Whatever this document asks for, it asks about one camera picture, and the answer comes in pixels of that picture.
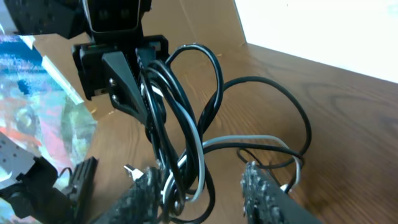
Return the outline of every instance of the black cable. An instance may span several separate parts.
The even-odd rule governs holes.
[[[304,160],[303,160],[302,155],[305,154],[305,152],[308,150],[308,147],[311,143],[312,131],[311,131],[310,122],[308,120],[307,115],[305,114],[303,108],[298,103],[298,101],[294,98],[294,96],[291,93],[289,93],[289,91],[287,91],[284,87],[279,85],[278,83],[276,83],[270,79],[264,78],[264,77],[242,77],[242,78],[237,78],[237,79],[231,80],[227,83],[223,83],[223,76],[222,76],[220,64],[219,64],[216,56],[208,48],[206,48],[205,46],[202,46],[202,45],[197,45],[197,44],[184,45],[184,46],[178,48],[166,60],[165,64],[163,64],[161,62],[157,62],[157,61],[151,62],[150,68],[146,68],[146,69],[147,69],[147,71],[149,71],[149,69],[152,69],[152,72],[155,74],[155,77],[157,76],[157,78],[151,78],[151,80],[155,80],[155,82],[158,84],[158,86],[160,86],[163,93],[167,92],[166,94],[164,94],[166,101],[169,103],[173,112],[176,114],[177,119],[178,119],[178,117],[181,117],[178,119],[178,121],[181,125],[181,128],[183,129],[183,132],[184,132],[184,135],[185,135],[185,138],[187,141],[187,150],[184,151],[184,153],[183,153],[183,154],[185,154],[185,153],[187,154],[187,161],[181,167],[181,170],[184,173],[183,179],[184,179],[185,183],[187,183],[187,180],[188,180],[188,185],[185,184],[185,188],[178,184],[179,181],[177,179],[181,178],[181,177],[180,177],[180,174],[178,173],[178,167],[176,167],[177,166],[177,158],[175,158],[175,156],[171,156],[171,154],[172,154],[171,151],[175,152],[174,148],[171,146],[171,143],[168,139],[164,139],[164,138],[167,138],[167,133],[165,133],[164,125],[159,123],[159,118],[156,118],[157,103],[154,101],[153,98],[151,101],[150,95],[153,93],[149,93],[149,92],[152,92],[152,89],[149,88],[150,90],[148,90],[148,88],[147,88],[147,86],[150,86],[149,79],[143,78],[147,97],[149,99],[149,104],[150,104],[151,110],[152,110],[151,112],[152,112],[152,115],[154,116],[153,122],[155,125],[155,130],[157,131],[157,135],[159,136],[159,139],[160,139],[160,145],[162,146],[162,149],[165,151],[165,156],[167,157],[168,164],[170,165],[170,168],[173,172],[173,175],[174,175],[175,181],[176,181],[176,184],[172,186],[172,190],[170,191],[171,194],[166,195],[167,201],[165,202],[166,205],[164,205],[164,207],[163,207],[164,213],[167,213],[169,210],[172,210],[172,208],[174,208],[174,205],[170,204],[170,203],[173,203],[175,201],[176,197],[178,197],[181,200],[181,197],[185,196],[185,194],[183,194],[183,193],[189,192],[188,188],[193,184],[193,181],[195,180],[196,176],[198,175],[198,167],[197,167],[197,162],[196,162],[197,154],[195,153],[196,152],[195,150],[197,150],[197,149],[195,148],[195,144],[193,143],[192,133],[190,130],[188,130],[189,128],[187,127],[187,121],[184,119],[183,116],[181,116],[181,111],[176,106],[174,100],[176,102],[179,102],[188,111],[189,115],[192,117],[193,120],[195,120],[195,117],[193,114],[192,107],[188,101],[188,98],[187,98],[181,84],[178,82],[177,78],[175,77],[175,75],[173,74],[173,72],[170,69],[170,64],[172,63],[172,61],[176,58],[177,55],[179,55],[181,52],[183,52],[185,50],[199,50],[199,51],[203,52],[210,59],[211,63],[214,66],[215,73],[216,73],[217,89],[216,89],[215,93],[213,94],[213,96],[207,102],[206,106],[204,107],[204,109],[201,113],[201,116],[199,118],[198,125],[197,125],[198,133],[199,133],[201,141],[203,139],[203,133],[208,129],[209,125],[214,120],[214,118],[221,106],[223,92],[234,85],[237,85],[239,83],[244,83],[244,82],[266,83],[266,84],[271,85],[274,88],[278,89],[280,92],[282,92],[298,109],[298,112],[300,113],[300,115],[303,119],[303,122],[305,125],[305,131],[306,131],[306,135],[307,135],[305,143],[299,152],[295,152],[293,150],[286,149],[284,147],[234,142],[234,143],[214,144],[212,146],[208,146],[203,149],[204,153],[211,152],[211,151],[214,151],[217,149],[222,149],[222,148],[243,148],[241,150],[246,151],[255,160],[257,160],[257,162],[259,163],[259,165],[258,165],[259,168],[266,169],[269,172],[270,176],[275,180],[275,182],[277,182],[277,184],[279,184],[279,183],[278,183],[276,177],[274,176],[274,174],[272,173],[271,169],[285,167],[285,166],[291,164],[294,160],[289,159],[288,161],[283,162],[281,164],[270,164],[270,165],[265,166],[260,162],[260,160],[258,158],[256,158],[250,151],[248,151],[245,148],[262,149],[262,150],[277,151],[277,152],[281,152],[281,153],[290,154],[292,156],[299,158],[302,161],[300,163],[300,167],[302,167],[304,165]],[[237,154],[241,160],[245,161],[245,159],[240,155],[239,150],[237,151]],[[210,213],[213,210],[214,205],[215,205],[215,188],[214,188],[213,180],[211,178],[211,175],[210,175],[210,172],[208,171],[207,166],[205,166],[205,182],[206,182],[206,185],[208,188],[208,193],[210,195],[209,205],[208,205],[205,213],[195,220],[187,221],[187,220],[180,220],[178,218],[171,218],[171,220],[173,222],[176,222],[176,223],[201,223],[201,222],[205,221],[205,219],[210,215]],[[294,178],[288,184],[285,192],[289,192],[289,190],[294,182],[295,182],[295,175],[294,175]]]
[[[193,133],[189,127],[188,121],[185,119],[184,114],[181,112],[181,110],[177,106],[176,101],[173,99],[172,95],[169,93],[167,85],[164,85],[163,83],[156,83],[156,82],[154,84],[156,84],[160,88],[166,102],[169,104],[174,115],[176,116],[177,121],[180,124],[180,127],[185,136],[185,139],[187,142],[187,149],[194,149],[194,152],[197,152],[198,149],[196,147],[195,139],[194,139]],[[165,205],[163,207],[165,214],[167,214],[167,209],[168,209],[167,206],[168,206],[167,203],[165,203]]]
[[[185,94],[177,77],[171,71],[171,69],[167,68],[163,64],[163,62],[160,62],[158,60],[150,62],[148,66],[149,68],[146,68],[146,70],[151,72],[152,75],[155,75],[155,78],[158,79],[157,81],[158,83],[164,83],[165,85],[167,85],[167,87],[173,94],[174,99],[184,107],[184,109],[191,116],[192,120],[196,121],[188,97]],[[198,161],[197,152],[190,149],[188,144],[187,144],[187,150],[188,150],[187,152],[188,157],[186,161],[187,164],[182,170],[186,177],[184,178],[184,184],[185,186],[187,186],[187,188],[189,188],[193,184],[193,181],[195,180],[196,176],[199,173],[199,167],[197,164]]]
[[[141,73],[141,78],[142,78],[142,84],[144,85],[147,102],[149,104],[149,109],[152,114],[154,130],[157,132],[157,135],[159,136],[160,145],[162,146],[162,149],[165,151],[165,155],[167,156],[166,160],[168,161],[168,164],[175,179],[175,184],[177,186],[179,203],[181,208],[179,212],[182,212],[182,209],[185,205],[185,191],[182,184],[180,171],[177,166],[177,157],[175,156],[175,150],[172,144],[170,143],[170,139],[167,136],[167,132],[164,128],[164,124],[159,113],[158,104],[155,101],[154,91],[150,84],[149,78],[146,74],[144,75],[143,73]]]
[[[214,120],[214,117],[216,116],[221,106],[221,101],[223,100],[223,85],[224,85],[223,72],[221,70],[221,66],[220,63],[218,62],[216,55],[209,48],[200,44],[187,44],[177,48],[175,52],[172,55],[170,55],[170,57],[166,60],[165,63],[166,66],[169,67],[171,63],[174,61],[174,59],[180,53],[186,50],[198,50],[200,52],[203,52],[210,59],[210,62],[213,65],[216,73],[217,90],[215,96],[209,100],[209,102],[203,109],[198,122],[198,132],[199,136],[201,136],[202,138],[202,135],[205,133],[210,123]]]
[[[245,158],[240,154],[240,151],[246,152],[246,153],[249,154],[255,161],[257,161],[257,163],[259,164],[259,165],[257,165],[257,167],[263,166],[262,162],[261,162],[251,151],[249,151],[248,149],[245,149],[245,148],[239,148],[239,149],[236,150],[236,154],[238,155],[238,157],[239,157],[240,159],[242,159],[242,160],[244,159],[244,160],[245,160]],[[272,169],[266,169],[266,172],[267,172],[267,173],[269,174],[269,176],[275,181],[275,183],[278,185],[278,187],[280,187],[281,184],[280,184],[280,182],[278,181],[278,178],[276,178],[276,176],[275,176],[275,174],[273,173]]]
[[[167,83],[167,81],[165,81],[162,77],[160,77],[160,74],[157,74],[157,76],[155,76],[151,82],[153,84],[157,85],[160,88],[161,92],[164,94],[164,97],[165,97],[167,103],[169,104],[172,111],[174,112],[174,115],[178,119],[180,127],[185,135],[186,150],[188,151],[188,154],[187,154],[188,157],[187,157],[187,161],[186,161],[185,165],[183,167],[181,167],[180,169],[183,170],[183,173],[184,173],[184,184],[185,184],[185,188],[187,189],[186,193],[190,194],[191,191],[189,188],[191,187],[196,176],[199,174],[198,156],[197,156],[198,149],[196,148],[193,134],[191,132],[191,129],[190,129],[184,115],[182,114],[182,112],[178,108],[175,100],[172,98],[171,94],[169,93],[169,90],[171,91],[171,86],[169,85],[169,83]],[[186,97],[186,94],[184,91],[181,91],[180,93],[182,95],[185,95],[185,97]]]
[[[282,152],[282,153],[297,157],[298,159],[301,160],[300,166],[302,167],[304,165],[304,158],[300,153],[293,151],[291,149],[287,149],[285,147],[268,146],[268,145],[263,145],[263,144],[252,144],[252,143],[245,143],[245,142],[218,143],[218,144],[213,144],[213,145],[205,147],[203,149],[203,153],[206,154],[206,153],[212,152],[214,150],[224,149],[224,148],[248,148],[248,149],[261,149],[261,150],[267,150],[267,151]]]
[[[207,186],[207,191],[209,193],[209,204],[205,210],[205,212],[198,218],[194,219],[194,220],[181,220],[179,218],[171,218],[171,220],[177,224],[180,223],[193,223],[193,224],[197,224],[197,223],[202,223],[204,222],[211,214],[211,212],[214,209],[214,206],[216,204],[216,190],[214,188],[214,183],[213,183],[213,179],[211,178],[211,174],[205,164],[205,182],[206,182],[206,186]]]
[[[277,82],[272,81],[268,78],[264,78],[264,77],[235,78],[234,80],[231,80],[224,84],[224,91],[226,91],[228,88],[230,88],[234,85],[237,85],[240,83],[245,83],[245,82],[261,82],[261,83],[268,84],[268,85],[276,88],[277,90],[279,90],[282,94],[284,94],[293,103],[293,105],[297,108],[298,112],[300,113],[300,116],[302,117],[304,126],[305,126],[305,134],[306,134],[305,143],[304,143],[303,147],[301,148],[301,150],[299,151],[300,155],[304,155],[311,144],[312,130],[311,130],[310,120],[308,119],[307,114],[305,113],[304,109],[302,108],[301,104],[297,101],[297,99],[286,88],[284,88]],[[261,169],[276,169],[276,168],[286,167],[293,162],[294,162],[294,159],[289,159],[288,161],[280,163],[280,164],[274,164],[274,165],[270,165],[270,166],[262,166],[260,168]],[[292,188],[294,182],[295,182],[295,175],[293,176],[292,180],[290,180],[290,182],[288,183],[285,193],[289,192],[289,190]]]

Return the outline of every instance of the colorful picture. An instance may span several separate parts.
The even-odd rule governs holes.
[[[65,167],[73,170],[84,160],[96,121],[83,103],[71,98],[75,92],[65,91],[59,79],[54,79],[59,74],[49,72],[38,51],[19,36],[0,35],[0,132],[45,157],[59,173]],[[57,188],[67,185],[66,173],[58,179]],[[7,173],[0,164],[0,177],[3,175]],[[0,199],[0,223],[38,222],[31,217],[18,219]]]

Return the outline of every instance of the black rubber tread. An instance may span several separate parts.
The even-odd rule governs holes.
[[[95,224],[155,223],[160,203],[160,171],[150,168]]]

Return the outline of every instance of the cardboard box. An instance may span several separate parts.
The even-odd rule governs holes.
[[[233,0],[152,0],[152,10],[144,14],[142,26],[144,35],[164,35],[169,40],[170,52],[179,45],[197,42],[220,55],[245,43]],[[84,99],[93,117],[99,120],[114,108],[108,95],[94,97],[92,101],[85,99],[71,47],[86,42],[89,42],[86,34],[70,40],[57,34],[37,35],[34,47],[52,61]],[[206,60],[199,52],[183,53],[172,68],[178,75],[185,68],[206,63]]]

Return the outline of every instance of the wood grain surface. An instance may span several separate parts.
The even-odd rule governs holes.
[[[313,141],[305,155],[302,181],[291,193],[299,204],[325,223],[397,223],[398,85],[253,45],[218,59],[225,81],[248,75],[270,78],[293,93],[307,112]],[[208,62],[199,62],[177,73],[197,118],[215,91],[213,72]],[[183,135],[171,113],[166,127],[175,148],[182,150]],[[234,86],[224,94],[204,139],[225,134],[272,134],[295,150],[305,139],[293,104],[261,83]],[[264,163],[288,158],[254,152]],[[99,121],[87,156],[99,159],[91,218],[132,184],[123,165],[143,169],[155,164],[144,127],[120,111]],[[216,205],[205,223],[246,223],[239,184],[244,164],[235,149],[211,152],[206,163],[215,182]],[[293,172],[291,166],[275,173],[287,182]],[[207,203],[205,192],[199,202],[187,205],[182,217],[201,215]]]

